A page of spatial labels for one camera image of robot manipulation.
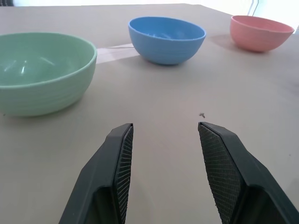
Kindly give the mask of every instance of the white paper strip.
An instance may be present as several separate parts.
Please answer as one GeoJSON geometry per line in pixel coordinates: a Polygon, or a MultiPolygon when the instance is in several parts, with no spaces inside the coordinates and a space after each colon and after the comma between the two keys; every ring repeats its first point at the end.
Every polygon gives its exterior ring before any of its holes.
{"type": "Polygon", "coordinates": [[[109,48],[98,48],[97,51],[97,64],[139,55],[131,43],[109,48]]]}

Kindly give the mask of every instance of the bowl rim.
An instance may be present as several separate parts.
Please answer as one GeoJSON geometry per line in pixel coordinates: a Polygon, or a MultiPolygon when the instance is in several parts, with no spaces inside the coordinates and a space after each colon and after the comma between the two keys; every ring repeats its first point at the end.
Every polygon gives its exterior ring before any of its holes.
{"type": "Polygon", "coordinates": [[[46,81],[41,81],[41,82],[37,82],[37,83],[31,83],[31,84],[20,84],[20,85],[0,85],[0,90],[7,90],[7,89],[19,89],[19,88],[30,88],[30,87],[34,87],[34,86],[40,86],[40,85],[45,85],[45,84],[50,84],[50,83],[54,83],[54,82],[58,82],[60,80],[69,78],[71,76],[76,75],[77,73],[83,71],[84,69],[86,69],[87,67],[89,67],[96,59],[97,57],[97,48],[95,47],[95,45],[78,36],[75,35],[69,35],[69,34],[62,34],[62,33],[56,33],[56,32],[22,32],[22,33],[11,33],[11,34],[4,34],[4,35],[0,35],[0,37],[2,36],[9,36],[9,35],[23,35],[23,34],[50,34],[50,35],[61,35],[61,36],[67,36],[67,37],[72,37],[72,38],[76,38],[79,39],[87,44],[89,44],[92,48],[93,48],[93,57],[91,58],[91,60],[84,65],[82,68],[71,72],[69,74],[66,74],[64,76],[58,77],[58,78],[54,78],[54,79],[50,79],[50,80],[46,80],[46,81]]]}
{"type": "Polygon", "coordinates": [[[203,29],[201,26],[199,25],[196,25],[192,22],[188,22],[186,20],[180,20],[180,19],[175,19],[175,18],[171,18],[171,17],[165,17],[165,16],[141,16],[141,17],[137,17],[137,18],[134,18],[134,19],[131,19],[130,22],[128,23],[128,26],[130,29],[132,29],[133,31],[143,35],[143,36],[147,36],[147,37],[151,37],[151,38],[156,38],[156,39],[160,39],[160,40],[167,40],[167,41],[178,41],[178,42],[187,42],[187,41],[197,41],[197,40],[201,40],[201,39],[204,39],[206,37],[206,30],[203,29]],[[189,23],[193,26],[196,26],[198,27],[199,29],[201,29],[202,31],[204,31],[204,35],[201,36],[201,37],[198,37],[198,38],[194,38],[194,39],[171,39],[171,38],[163,38],[163,37],[158,37],[158,36],[151,36],[151,35],[148,35],[148,34],[145,34],[145,33],[142,33],[138,30],[136,30],[135,28],[133,28],[131,26],[131,22],[134,21],[134,20],[138,20],[138,19],[144,19],[144,18],[160,18],[160,19],[171,19],[171,20],[176,20],[176,21],[182,21],[182,22],[186,22],[186,23],[189,23]]]}
{"type": "Polygon", "coordinates": [[[237,23],[239,23],[239,24],[241,24],[243,26],[249,27],[249,28],[254,28],[254,29],[258,29],[258,30],[264,30],[264,31],[272,32],[272,33],[287,33],[288,34],[288,33],[294,33],[294,31],[295,31],[295,29],[293,27],[291,27],[289,25],[286,25],[286,24],[284,24],[282,22],[278,22],[278,21],[275,21],[275,20],[270,20],[270,19],[266,19],[266,18],[262,18],[262,17],[258,17],[258,16],[252,16],[252,15],[233,15],[231,17],[231,20],[233,20],[233,21],[235,21],[235,22],[237,22],[237,23]],[[250,25],[247,25],[245,23],[242,23],[242,22],[236,20],[235,19],[236,17],[255,17],[255,18],[258,18],[258,19],[265,20],[265,21],[277,22],[277,23],[280,23],[280,24],[282,24],[284,26],[287,26],[287,27],[291,28],[292,31],[275,31],[275,30],[270,30],[270,29],[258,28],[258,27],[255,27],[255,26],[250,26],[250,25]]]}

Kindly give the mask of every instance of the pink bowl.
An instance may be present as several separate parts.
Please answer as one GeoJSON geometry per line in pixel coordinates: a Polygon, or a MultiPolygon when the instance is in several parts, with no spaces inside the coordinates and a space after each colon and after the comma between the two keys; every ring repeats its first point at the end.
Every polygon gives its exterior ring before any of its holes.
{"type": "Polygon", "coordinates": [[[279,47],[293,32],[288,25],[254,16],[235,15],[230,23],[230,35],[236,45],[257,52],[279,47]]]}

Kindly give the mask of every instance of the ribbed bowl exterior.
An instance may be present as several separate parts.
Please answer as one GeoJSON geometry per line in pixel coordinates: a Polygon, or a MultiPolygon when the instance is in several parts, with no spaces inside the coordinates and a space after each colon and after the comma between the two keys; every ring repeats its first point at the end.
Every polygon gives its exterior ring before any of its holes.
{"type": "MultiPolygon", "coordinates": [[[[248,19],[256,19],[256,22],[261,20],[261,23],[265,23],[266,20],[258,17],[250,18],[249,16],[248,19]]],[[[278,24],[281,26],[284,25],[271,20],[267,20],[266,22],[268,22],[266,26],[269,28],[277,27],[278,24]]],[[[292,31],[273,32],[266,29],[250,27],[239,23],[234,17],[232,17],[230,23],[230,35],[236,45],[242,49],[256,52],[269,51],[278,48],[292,35],[292,33],[292,31]]]]}
{"type": "Polygon", "coordinates": [[[129,27],[136,51],[146,60],[157,64],[179,64],[195,55],[205,38],[195,40],[167,40],[136,32],[129,27]]]}
{"type": "Polygon", "coordinates": [[[95,64],[96,58],[82,70],[52,82],[0,88],[0,112],[12,116],[38,116],[70,106],[87,90],[95,64]]]}

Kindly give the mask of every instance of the beige table surface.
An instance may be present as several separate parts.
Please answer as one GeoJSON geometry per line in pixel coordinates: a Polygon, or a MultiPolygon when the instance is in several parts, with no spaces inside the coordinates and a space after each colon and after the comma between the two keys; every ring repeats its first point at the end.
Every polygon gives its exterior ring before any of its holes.
{"type": "Polygon", "coordinates": [[[128,224],[221,223],[200,120],[237,133],[299,208],[298,35],[266,54],[245,52],[230,42],[230,15],[191,5],[0,7],[0,33],[62,32],[101,48],[130,43],[128,21],[145,15],[197,23],[207,37],[179,66],[139,56],[98,64],[82,100],[64,111],[0,116],[1,224],[58,223],[81,168],[128,122],[135,125],[128,224]]]}

